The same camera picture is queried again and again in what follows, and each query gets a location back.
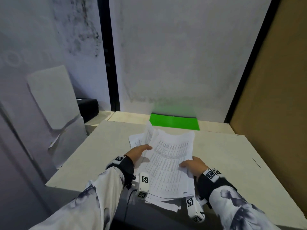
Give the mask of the black box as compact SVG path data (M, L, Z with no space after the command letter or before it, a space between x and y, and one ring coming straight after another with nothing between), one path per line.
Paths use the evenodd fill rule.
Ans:
M83 117L84 123L92 120L99 114L98 101L96 99L90 98L76 98L79 111Z

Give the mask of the green folder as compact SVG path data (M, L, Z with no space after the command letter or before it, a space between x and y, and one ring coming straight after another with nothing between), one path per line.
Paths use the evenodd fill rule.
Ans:
M181 117L151 113L149 122L153 126L158 127L171 127L196 131L200 130L198 120L194 117Z

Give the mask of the person's left hand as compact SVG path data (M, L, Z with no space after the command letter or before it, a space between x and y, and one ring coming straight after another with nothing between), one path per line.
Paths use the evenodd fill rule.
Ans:
M125 156L129 157L132 160L134 166L142 156L142 153L137 152L137 147L132 148L131 150L129 150L127 153L124 154Z

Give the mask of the person's right hand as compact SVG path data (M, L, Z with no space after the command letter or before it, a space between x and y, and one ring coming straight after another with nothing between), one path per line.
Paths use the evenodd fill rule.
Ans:
M188 170L192 173L193 176L198 179L201 174L205 172L209 167L198 157L192 157L193 160L193 167L188 168Z

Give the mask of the person's right forearm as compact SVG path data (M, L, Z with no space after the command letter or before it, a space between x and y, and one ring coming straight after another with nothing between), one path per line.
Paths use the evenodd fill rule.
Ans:
M219 217L223 230L281 230L262 210L230 186L214 189L209 203Z

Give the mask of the black wristband with marker tags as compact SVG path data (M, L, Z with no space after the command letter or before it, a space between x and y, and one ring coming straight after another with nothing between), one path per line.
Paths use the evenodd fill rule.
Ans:
M209 209L212 209L212 206L209 202L209 197L214 189L217 189L221 186L230 186L235 191L237 191L237 189L230 182L228 182L224 175L215 168L208 168L205 170L198 178L196 185L199 194L199 200L205 200Z
M124 176L124 187L130 189L132 181L136 178L134 175L134 164L131 158L126 155L119 155L106 166L105 170L110 167L116 167L122 172Z

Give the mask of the black vertical post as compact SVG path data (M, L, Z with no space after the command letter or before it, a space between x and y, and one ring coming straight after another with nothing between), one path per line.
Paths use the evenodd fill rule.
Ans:
M120 111L109 0L97 0L111 111Z

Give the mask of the brown cardboard panel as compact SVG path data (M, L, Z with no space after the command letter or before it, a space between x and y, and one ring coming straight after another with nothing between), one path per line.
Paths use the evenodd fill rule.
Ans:
M307 189L307 0L281 0L231 126L284 186Z

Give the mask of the person's left forearm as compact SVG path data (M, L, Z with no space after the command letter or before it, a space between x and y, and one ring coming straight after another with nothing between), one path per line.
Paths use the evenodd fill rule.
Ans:
M124 182L119 168L108 168L71 202L29 230L109 230Z

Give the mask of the stack of printed paper sheets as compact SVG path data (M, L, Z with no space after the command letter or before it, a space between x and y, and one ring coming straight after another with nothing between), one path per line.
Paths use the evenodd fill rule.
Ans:
M145 203L177 212L182 198L195 196L193 175L187 168L179 167L183 161L192 160L194 138L194 131L171 135L155 129L150 122L144 133L129 136L131 148L152 146L152 150L142 153L135 169L136 175L148 174L149 192Z

